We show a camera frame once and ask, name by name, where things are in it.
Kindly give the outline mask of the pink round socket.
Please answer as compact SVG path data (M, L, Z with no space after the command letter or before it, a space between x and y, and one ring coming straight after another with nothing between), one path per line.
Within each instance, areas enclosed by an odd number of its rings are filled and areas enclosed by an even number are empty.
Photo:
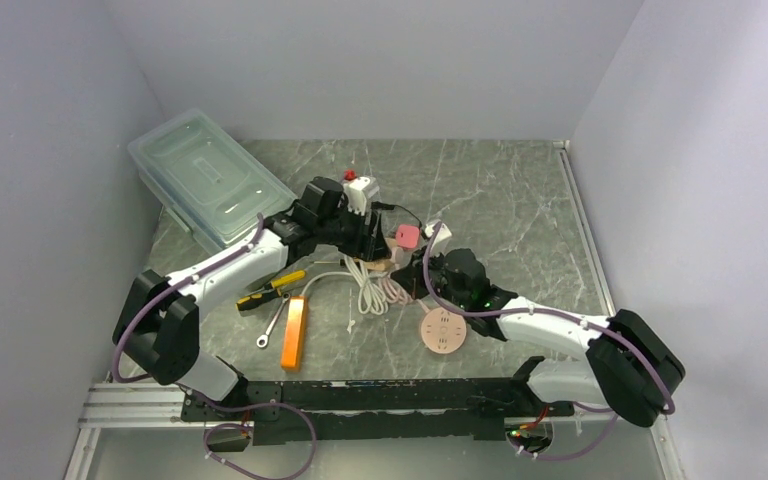
M419 325L423 344L433 353L448 355L465 342L466 320L442 307L427 310Z

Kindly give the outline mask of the beige cube socket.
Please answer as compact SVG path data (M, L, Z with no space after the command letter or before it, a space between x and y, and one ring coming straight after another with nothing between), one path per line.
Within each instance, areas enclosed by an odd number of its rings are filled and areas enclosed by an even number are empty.
M370 271L390 272L403 268L410 261L411 254L401 247L395 247L390 251L388 258L366 262L365 266Z

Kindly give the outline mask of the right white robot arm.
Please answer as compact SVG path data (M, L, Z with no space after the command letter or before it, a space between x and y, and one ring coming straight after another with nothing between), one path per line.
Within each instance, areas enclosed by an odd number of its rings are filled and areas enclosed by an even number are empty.
M466 248L437 255L420 249L391 277L412 297L431 297L462 316L480 336L531 343L569 357L567 363L531 357L521 365L510 392L524 415L548 403L577 402L650 427L676 410L673 395L685 367L631 310L585 315L541 305L493 284Z

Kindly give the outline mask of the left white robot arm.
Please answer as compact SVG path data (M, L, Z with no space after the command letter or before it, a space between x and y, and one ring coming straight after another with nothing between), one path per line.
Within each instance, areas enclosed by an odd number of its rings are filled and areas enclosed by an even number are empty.
M208 398L221 419L239 417L247 406L248 381L201 349L201 322L222 302L264 285L320 245L367 262L387 258L373 201L378 190L373 177L318 176L289 208L257 215L255 229L225 250L168 275L138 275L112 335L114 380L127 382L120 362L128 357L158 384L177 384Z

